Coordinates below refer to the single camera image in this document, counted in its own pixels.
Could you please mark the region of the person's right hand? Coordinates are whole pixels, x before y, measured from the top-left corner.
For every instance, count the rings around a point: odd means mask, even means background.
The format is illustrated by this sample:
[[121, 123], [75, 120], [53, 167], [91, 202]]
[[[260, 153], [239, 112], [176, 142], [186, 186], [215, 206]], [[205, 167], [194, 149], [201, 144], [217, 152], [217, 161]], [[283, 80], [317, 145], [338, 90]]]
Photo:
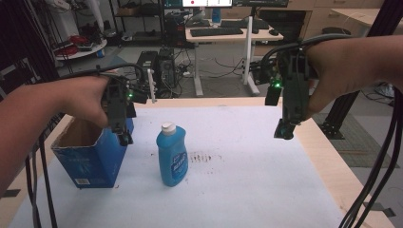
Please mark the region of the person's right hand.
[[308, 47], [306, 55], [319, 79], [309, 100], [307, 119], [346, 94], [346, 90], [358, 81], [365, 79], [365, 86], [376, 81], [371, 64], [373, 57], [365, 41], [340, 39], [322, 42]]

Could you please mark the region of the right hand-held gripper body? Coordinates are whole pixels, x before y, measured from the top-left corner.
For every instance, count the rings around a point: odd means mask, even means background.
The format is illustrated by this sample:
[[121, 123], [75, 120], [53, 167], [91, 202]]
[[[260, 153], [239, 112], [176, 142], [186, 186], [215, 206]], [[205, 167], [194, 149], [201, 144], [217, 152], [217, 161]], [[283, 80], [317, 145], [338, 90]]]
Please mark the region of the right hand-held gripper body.
[[281, 87], [282, 116], [278, 121], [274, 137], [291, 140], [294, 130], [307, 117], [309, 100], [309, 80], [312, 78], [308, 59], [300, 48], [272, 50], [268, 53], [275, 58], [261, 60], [259, 76], [262, 76], [269, 86]]

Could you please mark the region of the black computer tower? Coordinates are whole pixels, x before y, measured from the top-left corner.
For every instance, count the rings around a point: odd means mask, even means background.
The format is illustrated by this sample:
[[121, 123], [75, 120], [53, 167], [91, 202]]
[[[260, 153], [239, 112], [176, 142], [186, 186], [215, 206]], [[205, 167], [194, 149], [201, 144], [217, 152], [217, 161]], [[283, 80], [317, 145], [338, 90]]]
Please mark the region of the black computer tower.
[[[177, 84], [174, 49], [162, 47], [159, 51], [142, 51], [137, 64], [144, 70], [153, 70], [152, 77], [156, 83], [157, 98], [170, 98], [173, 95], [173, 88]], [[148, 75], [144, 76], [144, 82], [148, 82]]]

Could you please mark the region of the white standing desk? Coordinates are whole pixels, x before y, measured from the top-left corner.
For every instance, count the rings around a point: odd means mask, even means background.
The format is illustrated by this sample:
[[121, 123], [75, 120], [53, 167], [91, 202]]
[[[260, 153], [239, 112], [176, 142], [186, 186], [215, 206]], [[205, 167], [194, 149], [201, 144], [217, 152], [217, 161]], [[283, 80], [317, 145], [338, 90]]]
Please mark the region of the white standing desk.
[[204, 27], [204, 28], [186, 28], [185, 38], [186, 41], [194, 45], [194, 76], [193, 82], [195, 87], [195, 93], [197, 97], [203, 96], [202, 81], [200, 75], [199, 67], [199, 57], [198, 49], [200, 44], [207, 43], [244, 43], [244, 51], [242, 56], [242, 61], [244, 63], [244, 69], [241, 74], [241, 81], [245, 86], [248, 86], [251, 90], [253, 96], [260, 95], [260, 92], [252, 79], [252, 73], [250, 72], [250, 64], [254, 57], [256, 42], [275, 42], [283, 39], [283, 35], [279, 32], [278, 36], [273, 36], [269, 33], [270, 29], [274, 29], [269, 26], [269, 29], [258, 29], [256, 32], [252, 29], [253, 17], [249, 16], [247, 22], [249, 23], [248, 28], [241, 28], [243, 34], [237, 35], [222, 35], [222, 36], [203, 36], [203, 37], [193, 37], [190, 34], [191, 29], [212, 29], [214, 27]]

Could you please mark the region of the person's left hand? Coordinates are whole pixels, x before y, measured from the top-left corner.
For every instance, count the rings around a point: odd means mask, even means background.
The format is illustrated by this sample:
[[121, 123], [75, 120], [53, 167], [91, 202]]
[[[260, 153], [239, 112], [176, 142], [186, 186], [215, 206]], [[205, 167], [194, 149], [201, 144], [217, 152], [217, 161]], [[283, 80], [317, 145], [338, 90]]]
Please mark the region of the person's left hand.
[[106, 76], [84, 76], [59, 81], [59, 110], [76, 118], [107, 127], [101, 100], [109, 79]]

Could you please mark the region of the round white table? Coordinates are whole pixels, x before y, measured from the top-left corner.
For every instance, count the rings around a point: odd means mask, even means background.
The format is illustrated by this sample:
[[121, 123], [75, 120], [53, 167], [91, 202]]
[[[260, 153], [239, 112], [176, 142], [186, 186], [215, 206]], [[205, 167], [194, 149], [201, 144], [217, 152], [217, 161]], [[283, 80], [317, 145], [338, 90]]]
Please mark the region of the round white table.
[[55, 59], [58, 61], [65, 61], [67, 59], [76, 59], [85, 57], [91, 54], [97, 54], [98, 52], [102, 52], [102, 50], [106, 47], [107, 40], [104, 39], [100, 44], [93, 44], [91, 47], [79, 47], [77, 52], [70, 55], [56, 55]]

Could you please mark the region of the blue bottle with white cap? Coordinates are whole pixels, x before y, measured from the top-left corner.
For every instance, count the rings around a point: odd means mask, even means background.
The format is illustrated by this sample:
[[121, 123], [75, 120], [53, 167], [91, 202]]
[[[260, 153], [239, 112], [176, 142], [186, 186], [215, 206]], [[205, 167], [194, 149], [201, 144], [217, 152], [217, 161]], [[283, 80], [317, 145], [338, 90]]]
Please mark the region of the blue bottle with white cap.
[[167, 122], [162, 124], [161, 132], [157, 137], [160, 173], [166, 186], [177, 185], [187, 173], [185, 135], [186, 131], [182, 127]]

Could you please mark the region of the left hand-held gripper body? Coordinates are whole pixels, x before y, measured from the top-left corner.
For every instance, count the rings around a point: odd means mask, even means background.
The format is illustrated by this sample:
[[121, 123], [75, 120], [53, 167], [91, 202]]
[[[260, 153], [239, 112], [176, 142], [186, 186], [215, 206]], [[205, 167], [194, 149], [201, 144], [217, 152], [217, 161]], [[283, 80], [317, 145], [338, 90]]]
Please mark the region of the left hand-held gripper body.
[[108, 78], [108, 83], [101, 105], [107, 116], [108, 127], [117, 135], [121, 146], [128, 146], [133, 140], [126, 120], [136, 117], [132, 101], [134, 92], [126, 77], [112, 73], [105, 73], [105, 76]]

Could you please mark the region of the black keyboard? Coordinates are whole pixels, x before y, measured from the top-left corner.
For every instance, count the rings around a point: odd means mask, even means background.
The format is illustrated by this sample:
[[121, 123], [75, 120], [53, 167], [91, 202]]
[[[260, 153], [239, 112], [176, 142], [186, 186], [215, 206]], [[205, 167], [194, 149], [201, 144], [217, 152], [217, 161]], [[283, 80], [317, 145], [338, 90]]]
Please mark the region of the black keyboard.
[[190, 34], [193, 37], [222, 36], [243, 34], [243, 31], [240, 28], [197, 28], [191, 29]]
[[[222, 28], [247, 29], [249, 23], [246, 20], [222, 20]], [[253, 20], [252, 29], [269, 29], [269, 25], [263, 20]]]

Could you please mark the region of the wooden cabinet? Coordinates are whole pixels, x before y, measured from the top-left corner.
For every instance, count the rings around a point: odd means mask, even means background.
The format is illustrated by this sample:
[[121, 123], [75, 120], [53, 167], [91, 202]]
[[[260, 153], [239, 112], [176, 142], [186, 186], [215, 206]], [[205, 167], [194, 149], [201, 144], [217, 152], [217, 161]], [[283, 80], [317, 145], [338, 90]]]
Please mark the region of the wooden cabinet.
[[304, 10], [303, 38], [317, 36], [324, 28], [347, 29], [352, 35], [364, 35], [370, 26], [358, 22], [365, 9], [379, 9], [384, 0], [289, 0], [288, 10]]

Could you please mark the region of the black metal stand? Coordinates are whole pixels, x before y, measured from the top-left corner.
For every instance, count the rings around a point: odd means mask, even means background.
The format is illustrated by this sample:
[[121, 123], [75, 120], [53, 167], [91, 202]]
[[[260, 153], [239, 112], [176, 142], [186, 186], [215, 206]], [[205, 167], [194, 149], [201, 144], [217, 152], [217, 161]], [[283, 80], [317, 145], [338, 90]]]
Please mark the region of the black metal stand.
[[[373, 19], [373, 21], [370, 23], [371, 27], [356, 40], [365, 41], [366, 47], [369, 50], [374, 50], [370, 40], [392, 35], [399, 25], [400, 20], [403, 18], [403, 0], [384, 0], [381, 8], [374, 9], [373, 14], [370, 14], [367, 9], [363, 11], [365, 19], [362, 19], [362, 22], [369, 23], [370, 19]], [[352, 85], [346, 90], [346, 94], [335, 100], [330, 113], [320, 126], [328, 139], [337, 140], [343, 138], [339, 130], [358, 95], [358, 90], [363, 86], [365, 86], [365, 79]]]

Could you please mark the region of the white table mat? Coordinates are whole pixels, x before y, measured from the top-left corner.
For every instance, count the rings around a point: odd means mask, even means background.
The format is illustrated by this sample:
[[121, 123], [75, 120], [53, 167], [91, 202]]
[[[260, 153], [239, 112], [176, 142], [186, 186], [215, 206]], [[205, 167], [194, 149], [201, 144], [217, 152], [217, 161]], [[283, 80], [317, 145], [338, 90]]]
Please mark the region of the white table mat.
[[[60, 228], [337, 228], [342, 219], [298, 139], [274, 138], [272, 106], [145, 108], [114, 187], [78, 189], [48, 166]], [[156, 138], [164, 122], [186, 131], [189, 168], [163, 185]]]

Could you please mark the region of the dark computer monitor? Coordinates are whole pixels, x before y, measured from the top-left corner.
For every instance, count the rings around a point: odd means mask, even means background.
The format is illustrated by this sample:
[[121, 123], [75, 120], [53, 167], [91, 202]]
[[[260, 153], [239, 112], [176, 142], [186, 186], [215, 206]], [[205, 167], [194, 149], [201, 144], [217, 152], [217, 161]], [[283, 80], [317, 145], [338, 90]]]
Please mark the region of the dark computer monitor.
[[287, 8], [289, 0], [233, 0], [234, 7]]

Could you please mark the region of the blue cardboard box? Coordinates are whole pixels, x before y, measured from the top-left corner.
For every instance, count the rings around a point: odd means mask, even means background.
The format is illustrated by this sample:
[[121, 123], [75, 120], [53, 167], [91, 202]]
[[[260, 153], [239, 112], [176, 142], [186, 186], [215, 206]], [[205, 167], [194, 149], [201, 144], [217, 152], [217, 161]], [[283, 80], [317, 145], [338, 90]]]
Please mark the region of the blue cardboard box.
[[51, 145], [77, 188], [113, 187], [126, 149], [109, 128], [76, 118]]

